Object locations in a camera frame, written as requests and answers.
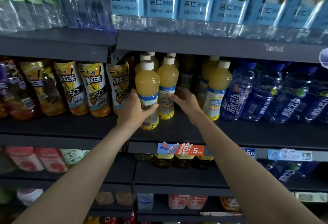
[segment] price label strip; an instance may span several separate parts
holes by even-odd
[[[301,202],[328,202],[323,192],[295,192],[295,197]]]
[[[268,150],[269,160],[312,162],[312,158],[312,151],[298,151],[287,148]]]
[[[255,158],[256,156],[256,149],[255,148],[246,148],[246,147],[241,147],[249,156]]]
[[[158,154],[174,154],[174,155],[188,155],[188,156],[204,156],[203,145],[193,145],[190,143],[183,144],[168,144],[166,142],[157,144]]]

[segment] white bottle cap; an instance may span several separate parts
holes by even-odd
[[[221,68],[229,68],[229,66],[230,66],[230,61],[228,61],[228,60],[220,60],[219,61],[219,67],[221,67]]]
[[[174,64],[174,57],[173,56],[164,57],[164,64]]]
[[[144,69],[146,71],[154,69],[154,62],[149,61],[149,60],[142,61],[141,62],[141,69]]]
[[[220,57],[219,56],[210,56],[211,61],[219,61]]]
[[[148,53],[143,53],[140,55],[140,61],[150,60],[152,57]]]

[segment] red package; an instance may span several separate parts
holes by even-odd
[[[124,221],[124,224],[136,224],[134,211],[132,211],[130,218],[123,218],[123,221]]]
[[[42,171],[45,168],[33,151],[33,147],[7,146],[5,151],[14,163],[23,171]]]
[[[34,148],[34,152],[49,172],[62,173],[68,171],[59,149]]]
[[[110,217],[100,217],[100,224],[119,224],[120,221],[118,218],[110,218]]]
[[[205,195],[190,195],[187,199],[187,207],[190,209],[202,209],[207,198]]]
[[[184,209],[189,195],[169,195],[169,207],[171,209]]]

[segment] orange juice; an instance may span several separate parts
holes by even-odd
[[[159,61],[155,57],[155,52],[147,52],[147,53],[150,54],[150,56],[151,56],[150,60],[152,60],[154,62],[154,71],[157,72],[157,70],[159,68]]]
[[[151,60],[151,58],[152,58],[151,55],[148,54],[148,53],[143,53],[143,54],[140,55],[140,63],[138,63],[134,67],[135,75],[137,75],[141,71],[141,63],[142,63],[142,61]]]
[[[158,93],[158,117],[161,120],[167,120],[174,115],[174,104],[167,97],[167,93],[174,94],[176,83],[178,81],[179,71],[174,66],[174,57],[164,57],[164,64],[157,74],[160,76],[159,93]]]
[[[129,64],[110,65],[106,64],[106,72],[109,84],[112,88],[113,111],[118,114],[124,105],[125,97],[129,95]]]
[[[80,63],[79,70],[88,96],[90,113],[104,117],[111,112],[102,63]]]
[[[174,58],[176,57],[176,53],[166,53],[166,56],[173,56]],[[174,66],[179,69],[179,61],[177,59],[174,60]]]
[[[158,100],[160,77],[154,71],[154,62],[145,60],[141,62],[141,71],[135,76],[135,86],[141,102],[141,108],[146,110]],[[151,114],[140,126],[144,130],[152,130],[158,125],[157,111]]]
[[[89,112],[88,98],[76,61],[57,61],[53,64],[64,88],[68,107],[72,114],[84,115]]]
[[[197,101],[199,106],[202,108],[206,98],[208,80],[210,79],[211,73],[217,68],[219,56],[210,56],[210,60],[206,61],[202,65],[202,75],[197,90]]]
[[[66,104],[58,91],[58,82],[53,73],[51,61],[20,62],[26,79],[30,82],[39,99],[41,110],[48,116],[60,115],[66,111]]]
[[[220,116],[222,99],[231,81],[229,66],[229,61],[220,60],[219,66],[211,73],[208,81],[203,112],[213,121]]]

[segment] yellow liquid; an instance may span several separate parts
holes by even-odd
[[[199,82],[199,87],[197,89],[197,101],[200,107],[203,107],[205,102],[210,75],[217,68],[218,64],[219,61],[208,60],[202,66],[202,80]]]
[[[155,56],[152,56],[152,58],[150,59],[154,62],[154,71],[157,72],[158,68],[159,68],[159,61],[157,60],[157,58]]]
[[[226,68],[217,67],[210,75],[208,83],[209,88],[220,90],[220,92],[212,93],[207,89],[206,92],[203,111],[212,121],[217,120],[220,116],[221,102],[230,81],[231,73]]]
[[[158,71],[160,76],[160,86],[163,88],[172,88],[176,85],[179,77],[179,71],[175,65],[164,64]],[[158,117],[161,120],[168,120],[174,115],[174,104],[166,97],[166,93],[174,94],[174,90],[166,89],[166,91],[160,90],[158,94]]]
[[[135,76],[135,87],[137,89],[138,94],[145,97],[150,97],[157,95],[159,89],[159,75],[152,69],[152,70],[144,70],[142,69],[136,76]],[[141,108],[146,110],[150,108],[151,105],[157,102],[154,100],[154,103],[150,103],[150,101],[141,101]],[[141,125],[141,129],[144,130],[152,130],[158,125],[158,114],[157,111],[149,116],[145,122]]]
[[[176,58],[174,58],[174,66],[175,66],[177,69],[179,69],[180,64],[179,64],[179,61],[178,61]]]

